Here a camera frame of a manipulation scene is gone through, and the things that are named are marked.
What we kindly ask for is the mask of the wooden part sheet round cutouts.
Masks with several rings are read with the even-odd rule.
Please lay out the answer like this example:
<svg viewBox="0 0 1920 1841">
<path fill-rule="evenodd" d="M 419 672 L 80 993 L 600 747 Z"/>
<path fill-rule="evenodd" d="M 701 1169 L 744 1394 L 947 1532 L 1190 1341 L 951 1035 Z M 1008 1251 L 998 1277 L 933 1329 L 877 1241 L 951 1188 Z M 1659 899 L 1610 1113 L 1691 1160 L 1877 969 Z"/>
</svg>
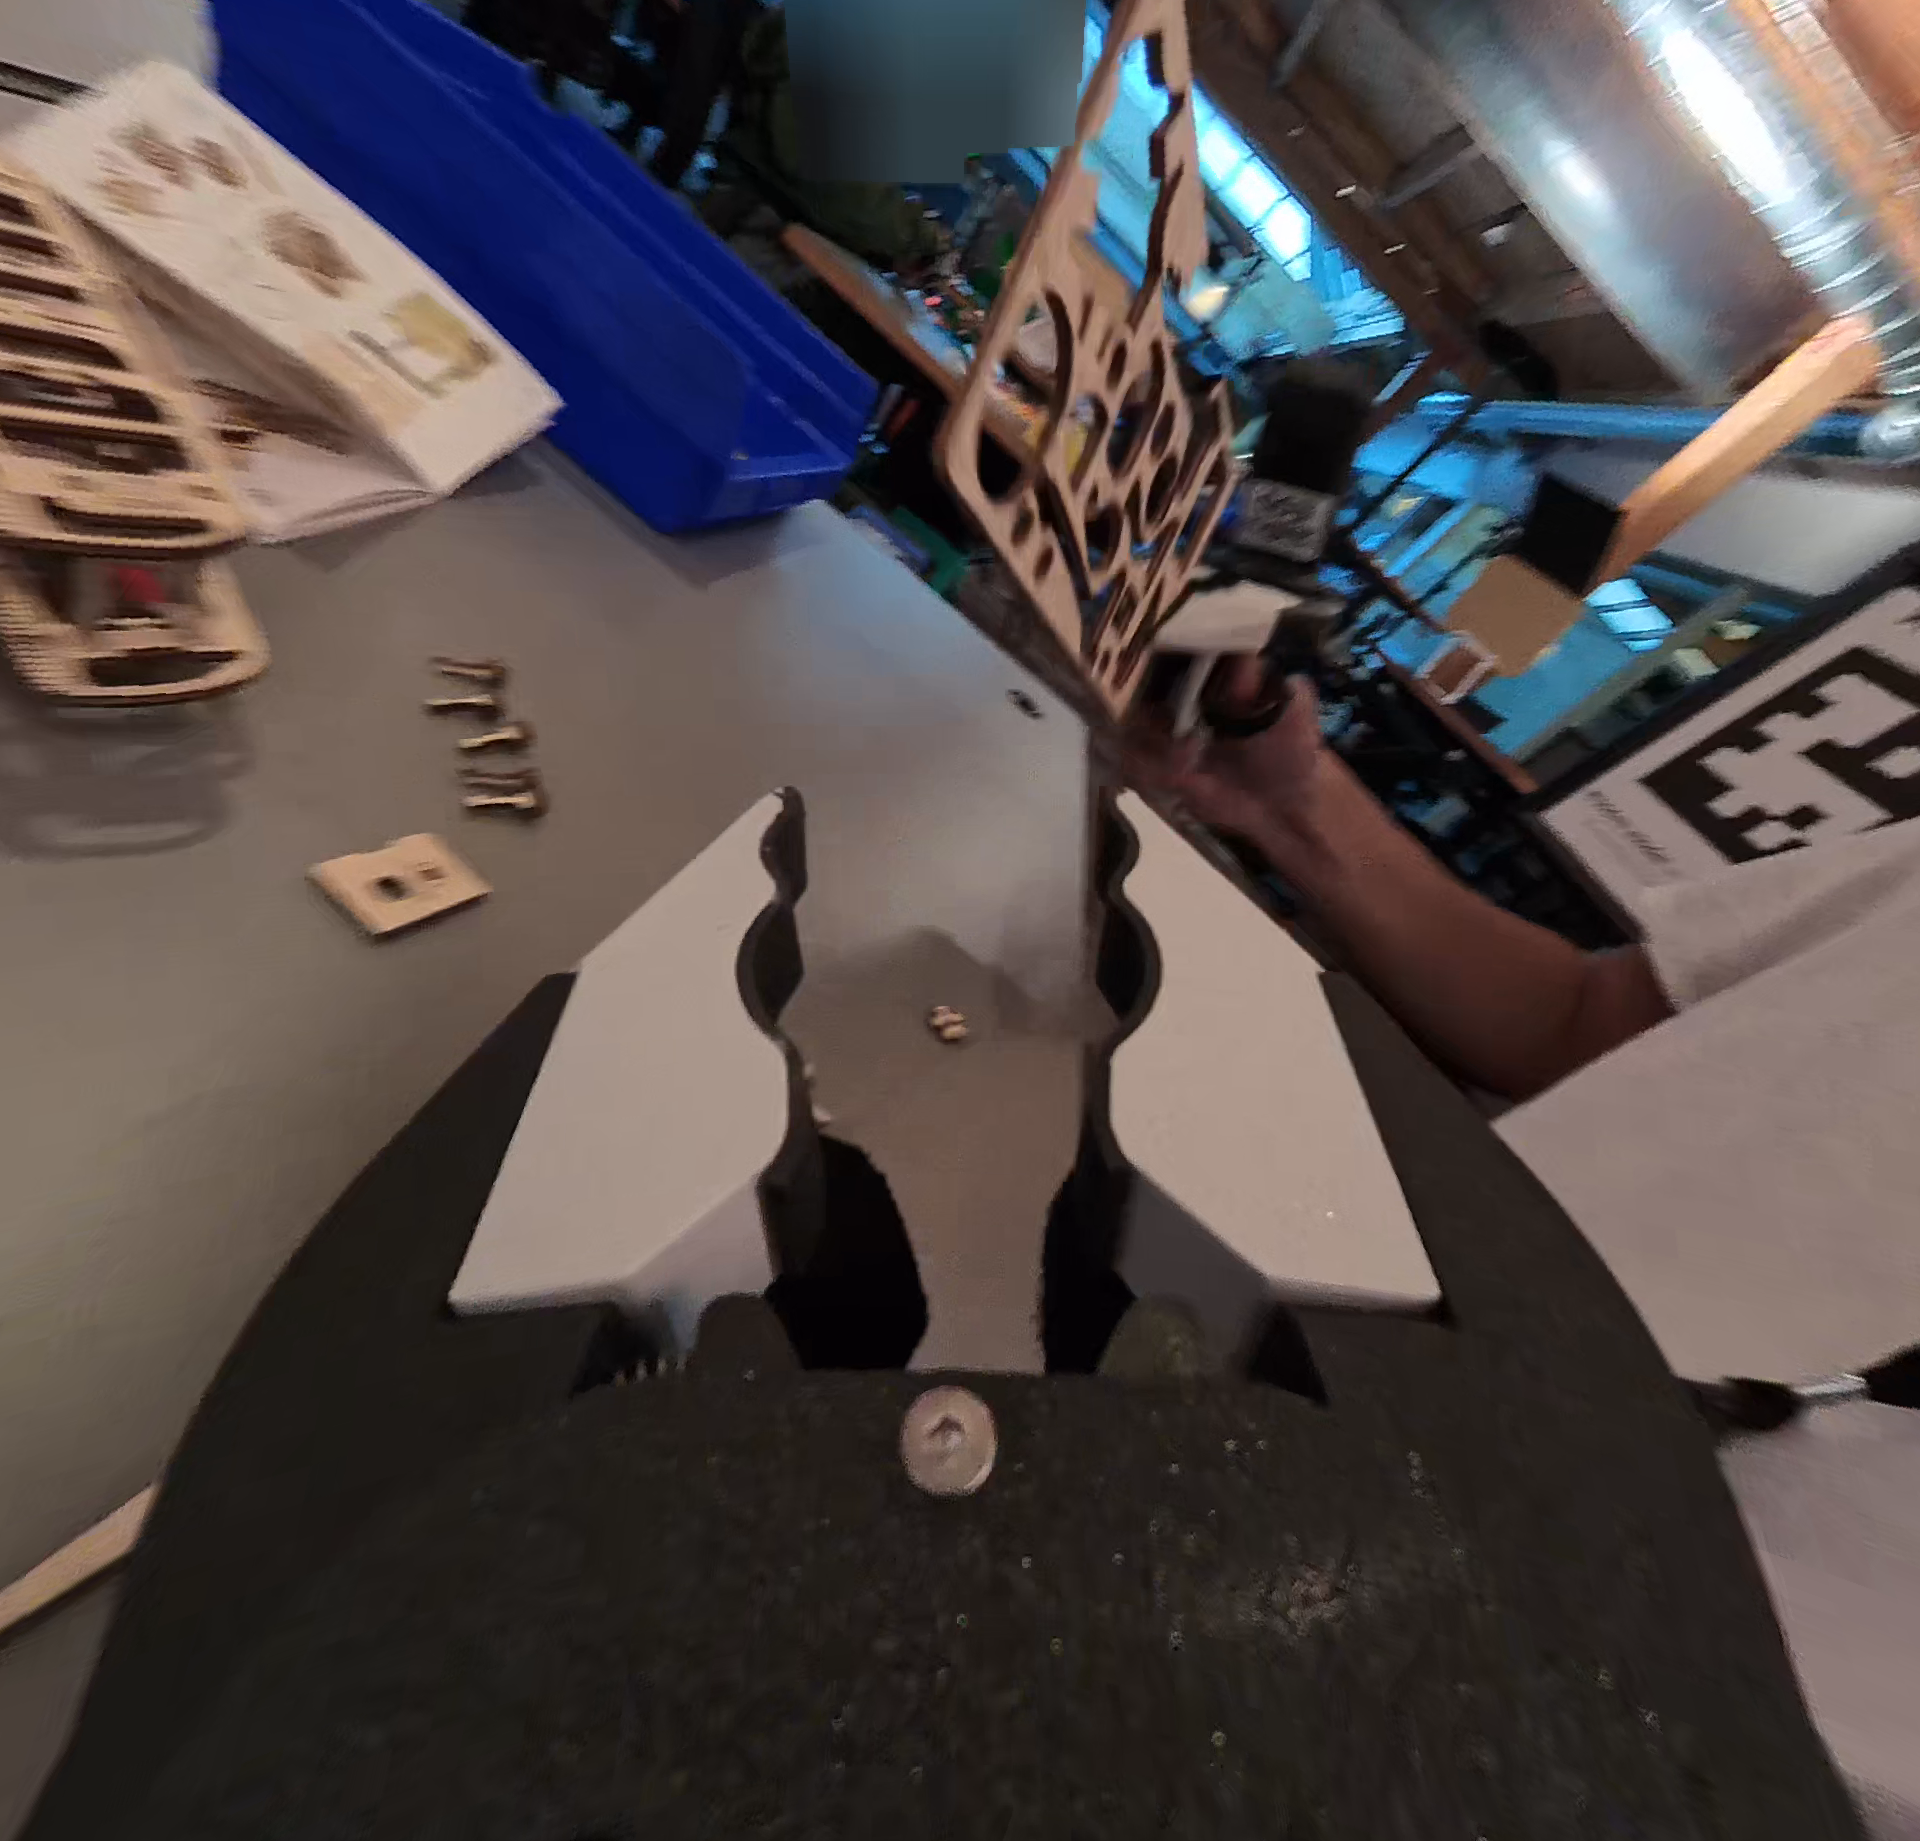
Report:
<svg viewBox="0 0 1920 1841">
<path fill-rule="evenodd" d="M 1122 99 L 1132 54 L 1144 54 L 1166 113 L 1145 153 L 1152 206 L 1144 285 L 1113 308 L 1079 250 L 1099 217 L 1089 153 Z M 1171 326 L 1208 257 L 1186 0 L 1118 0 L 1077 140 L 1053 162 L 937 437 L 951 494 L 1109 724 L 1136 704 L 1152 642 L 1237 489 L 1231 392 L 1224 381 L 1186 390 Z M 991 404 L 1031 318 L 1053 327 L 1055 347 L 1040 422 L 1021 444 L 1012 484 L 991 484 L 981 470 Z"/>
</svg>

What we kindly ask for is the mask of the blue plastic bin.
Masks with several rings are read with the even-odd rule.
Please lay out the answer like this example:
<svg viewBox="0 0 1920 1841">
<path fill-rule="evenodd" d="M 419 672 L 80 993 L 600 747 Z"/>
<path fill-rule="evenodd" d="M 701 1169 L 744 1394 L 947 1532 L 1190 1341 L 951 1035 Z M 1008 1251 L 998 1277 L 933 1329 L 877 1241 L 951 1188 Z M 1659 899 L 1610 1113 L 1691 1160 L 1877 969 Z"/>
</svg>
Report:
<svg viewBox="0 0 1920 1841">
<path fill-rule="evenodd" d="M 219 90 L 465 293 L 659 535 L 838 494 L 877 381 L 613 140 L 422 0 L 204 0 Z"/>
</svg>

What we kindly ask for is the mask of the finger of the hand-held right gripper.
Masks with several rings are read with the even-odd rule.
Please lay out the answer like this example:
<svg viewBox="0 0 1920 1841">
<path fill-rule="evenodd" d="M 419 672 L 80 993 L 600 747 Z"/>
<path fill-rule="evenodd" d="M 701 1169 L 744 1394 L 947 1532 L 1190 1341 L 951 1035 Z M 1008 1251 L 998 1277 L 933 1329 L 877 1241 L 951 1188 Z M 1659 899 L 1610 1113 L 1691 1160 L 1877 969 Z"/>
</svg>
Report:
<svg viewBox="0 0 1920 1841">
<path fill-rule="evenodd" d="M 1200 724 L 1203 693 L 1222 659 L 1261 653 L 1288 614 L 1310 607 L 1305 594 L 1285 587 L 1215 587 L 1186 594 L 1158 627 L 1158 659 L 1173 659 L 1171 724 Z"/>
</svg>

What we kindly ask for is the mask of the wooden part sheet long slots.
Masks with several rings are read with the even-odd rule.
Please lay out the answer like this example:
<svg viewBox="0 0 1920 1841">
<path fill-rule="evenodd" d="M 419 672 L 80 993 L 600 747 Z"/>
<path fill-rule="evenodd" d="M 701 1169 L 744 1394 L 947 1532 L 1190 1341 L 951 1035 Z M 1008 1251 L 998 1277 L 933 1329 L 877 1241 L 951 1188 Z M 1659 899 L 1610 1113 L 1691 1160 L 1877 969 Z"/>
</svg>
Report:
<svg viewBox="0 0 1920 1841">
<path fill-rule="evenodd" d="M 5 549 L 191 562 L 243 537 L 167 340 L 93 233 L 5 162 Z"/>
</svg>

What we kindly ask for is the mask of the silver ventilation duct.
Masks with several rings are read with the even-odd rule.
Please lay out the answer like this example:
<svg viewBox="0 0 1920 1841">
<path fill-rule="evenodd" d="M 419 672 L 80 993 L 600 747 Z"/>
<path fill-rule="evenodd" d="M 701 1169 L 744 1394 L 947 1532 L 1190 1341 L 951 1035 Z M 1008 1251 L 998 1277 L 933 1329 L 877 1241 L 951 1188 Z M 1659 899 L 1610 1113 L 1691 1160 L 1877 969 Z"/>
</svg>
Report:
<svg viewBox="0 0 1920 1841">
<path fill-rule="evenodd" d="M 1194 63 L 1439 369 L 1731 403 L 1863 270 L 1918 390 L 1918 217 L 1755 0 L 1186 0 Z"/>
</svg>

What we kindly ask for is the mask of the open instruction booklet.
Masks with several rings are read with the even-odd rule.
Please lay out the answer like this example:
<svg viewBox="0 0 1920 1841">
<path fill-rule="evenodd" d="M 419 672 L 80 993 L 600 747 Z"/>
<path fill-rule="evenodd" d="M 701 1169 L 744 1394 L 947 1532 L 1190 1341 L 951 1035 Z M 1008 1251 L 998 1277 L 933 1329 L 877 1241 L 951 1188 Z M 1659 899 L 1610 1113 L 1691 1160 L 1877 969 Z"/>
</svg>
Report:
<svg viewBox="0 0 1920 1841">
<path fill-rule="evenodd" d="M 124 274 L 253 543 L 452 497 L 562 395 L 447 282 L 186 69 L 147 61 L 5 134 Z"/>
</svg>

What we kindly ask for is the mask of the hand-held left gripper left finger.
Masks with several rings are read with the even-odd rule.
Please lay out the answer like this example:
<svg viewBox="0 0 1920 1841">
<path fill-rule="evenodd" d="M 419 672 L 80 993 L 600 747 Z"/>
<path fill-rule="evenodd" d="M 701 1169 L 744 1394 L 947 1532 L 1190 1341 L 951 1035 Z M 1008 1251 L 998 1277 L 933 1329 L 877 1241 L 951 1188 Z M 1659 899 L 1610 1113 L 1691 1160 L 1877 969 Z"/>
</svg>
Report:
<svg viewBox="0 0 1920 1841">
<path fill-rule="evenodd" d="M 447 1307 L 613 1307 L 696 1343 L 823 1226 L 823 1139 L 782 1028 L 806 975 L 806 799 L 758 799 L 607 935 L 493 1176 Z"/>
</svg>

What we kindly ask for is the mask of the square wooden plate with holes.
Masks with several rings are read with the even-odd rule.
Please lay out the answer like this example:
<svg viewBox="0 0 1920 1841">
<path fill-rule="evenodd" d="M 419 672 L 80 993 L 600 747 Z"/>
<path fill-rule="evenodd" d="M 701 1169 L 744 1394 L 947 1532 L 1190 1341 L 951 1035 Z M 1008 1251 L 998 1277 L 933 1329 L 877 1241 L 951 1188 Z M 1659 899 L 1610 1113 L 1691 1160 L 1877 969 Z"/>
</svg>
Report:
<svg viewBox="0 0 1920 1841">
<path fill-rule="evenodd" d="M 407 935 L 493 896 L 447 840 L 407 833 L 309 867 L 309 883 L 377 944 Z"/>
</svg>

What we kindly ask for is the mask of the wooden beam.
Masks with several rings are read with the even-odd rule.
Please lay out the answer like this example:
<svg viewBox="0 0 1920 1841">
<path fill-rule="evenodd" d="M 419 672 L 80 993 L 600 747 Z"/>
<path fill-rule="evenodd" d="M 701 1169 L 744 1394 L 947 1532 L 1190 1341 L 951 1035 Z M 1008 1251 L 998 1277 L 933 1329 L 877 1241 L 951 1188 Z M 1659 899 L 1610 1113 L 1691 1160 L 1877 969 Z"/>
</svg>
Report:
<svg viewBox="0 0 1920 1841">
<path fill-rule="evenodd" d="M 1834 318 L 1774 371 L 1719 411 L 1620 508 L 1544 481 L 1518 549 L 1492 559 L 1446 612 L 1446 646 L 1422 677 L 1446 704 L 1492 677 L 1522 677 L 1646 555 L 1748 481 L 1855 390 L 1881 381 L 1883 354 L 1865 318 Z"/>
</svg>

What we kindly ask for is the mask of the framed black-white marker sign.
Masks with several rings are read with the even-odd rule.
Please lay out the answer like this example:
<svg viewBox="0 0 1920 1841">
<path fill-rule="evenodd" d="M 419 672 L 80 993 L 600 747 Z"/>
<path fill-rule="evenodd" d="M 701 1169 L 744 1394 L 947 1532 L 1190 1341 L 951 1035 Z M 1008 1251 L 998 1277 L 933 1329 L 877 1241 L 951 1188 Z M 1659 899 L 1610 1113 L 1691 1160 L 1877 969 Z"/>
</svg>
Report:
<svg viewBox="0 0 1920 1841">
<path fill-rule="evenodd" d="M 1620 926 L 1656 887 L 1913 819 L 1918 543 L 1530 803 Z"/>
</svg>

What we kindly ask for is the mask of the person's right hand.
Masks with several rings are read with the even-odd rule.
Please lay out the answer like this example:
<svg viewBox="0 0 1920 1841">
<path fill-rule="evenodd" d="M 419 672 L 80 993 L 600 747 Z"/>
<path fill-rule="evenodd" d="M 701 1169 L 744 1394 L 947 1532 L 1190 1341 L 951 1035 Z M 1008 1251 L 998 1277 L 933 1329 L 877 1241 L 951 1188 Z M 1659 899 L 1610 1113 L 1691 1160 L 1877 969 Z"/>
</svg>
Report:
<svg viewBox="0 0 1920 1841">
<path fill-rule="evenodd" d="M 1215 672 L 1215 715 L 1231 731 L 1179 738 L 1161 710 L 1144 712 L 1122 732 L 1127 778 L 1261 854 L 1311 849 L 1331 799 L 1318 688 L 1241 659 Z"/>
</svg>

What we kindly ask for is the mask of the grey desk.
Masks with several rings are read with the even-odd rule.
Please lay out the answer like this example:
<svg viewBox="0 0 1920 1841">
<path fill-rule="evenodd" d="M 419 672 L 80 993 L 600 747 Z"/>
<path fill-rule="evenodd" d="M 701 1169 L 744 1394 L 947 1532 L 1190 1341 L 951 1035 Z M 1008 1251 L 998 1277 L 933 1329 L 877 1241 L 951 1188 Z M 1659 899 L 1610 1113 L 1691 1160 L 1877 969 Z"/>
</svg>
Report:
<svg viewBox="0 0 1920 1841">
<path fill-rule="evenodd" d="M 1037 1368 L 1089 800 L 1045 684 L 825 502 L 670 541 L 546 444 L 236 570 L 274 661 L 231 704 L 5 686 L 5 1582 L 158 1475 L 377 1149 L 775 787 L 812 858 L 793 1035 L 896 1185 L 915 1362 Z M 505 710 L 422 712 L 432 656 L 505 659 Z M 538 747 L 456 755 L 505 724 Z M 467 813 L 470 769 L 542 773 L 549 813 Z M 309 867 L 407 833 L 493 896 L 377 944 Z"/>
</svg>

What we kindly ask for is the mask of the person's right forearm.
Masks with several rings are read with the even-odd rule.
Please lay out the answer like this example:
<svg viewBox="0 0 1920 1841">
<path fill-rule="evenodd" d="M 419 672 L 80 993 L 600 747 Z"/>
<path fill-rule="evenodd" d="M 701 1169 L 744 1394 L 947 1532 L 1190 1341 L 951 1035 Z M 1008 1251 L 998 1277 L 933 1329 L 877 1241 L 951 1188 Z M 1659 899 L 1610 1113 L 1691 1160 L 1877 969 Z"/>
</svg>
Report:
<svg viewBox="0 0 1920 1841">
<path fill-rule="evenodd" d="M 1673 1014 L 1641 946 L 1589 952 L 1470 891 L 1328 755 L 1274 789 L 1196 773 L 1186 803 L 1261 853 L 1310 935 L 1479 1090 L 1530 1100 Z"/>
</svg>

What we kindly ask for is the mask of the wooden storage shelf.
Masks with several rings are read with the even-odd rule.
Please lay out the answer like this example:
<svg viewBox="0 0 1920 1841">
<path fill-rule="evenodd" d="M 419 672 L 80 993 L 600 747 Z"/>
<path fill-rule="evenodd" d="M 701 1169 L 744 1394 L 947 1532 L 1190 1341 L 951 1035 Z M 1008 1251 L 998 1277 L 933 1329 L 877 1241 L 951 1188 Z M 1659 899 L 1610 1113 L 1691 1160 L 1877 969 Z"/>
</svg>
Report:
<svg viewBox="0 0 1920 1841">
<path fill-rule="evenodd" d="M 941 400 L 957 400 L 973 354 L 954 345 L 915 293 L 806 224 L 782 226 L 782 246 L 819 276 Z"/>
</svg>

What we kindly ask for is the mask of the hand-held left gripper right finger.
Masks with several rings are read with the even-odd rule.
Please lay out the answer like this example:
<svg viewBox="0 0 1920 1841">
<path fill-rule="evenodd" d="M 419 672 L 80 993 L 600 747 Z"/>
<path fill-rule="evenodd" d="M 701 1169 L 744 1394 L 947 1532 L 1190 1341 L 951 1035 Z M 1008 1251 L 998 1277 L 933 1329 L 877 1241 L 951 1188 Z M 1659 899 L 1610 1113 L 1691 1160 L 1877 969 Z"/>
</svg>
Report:
<svg viewBox="0 0 1920 1841">
<path fill-rule="evenodd" d="M 1089 944 L 1065 1343 L 1109 1343 L 1132 1302 L 1210 1348 L 1257 1348 L 1280 1311 L 1433 1316 L 1323 963 L 1122 789 L 1097 800 Z"/>
</svg>

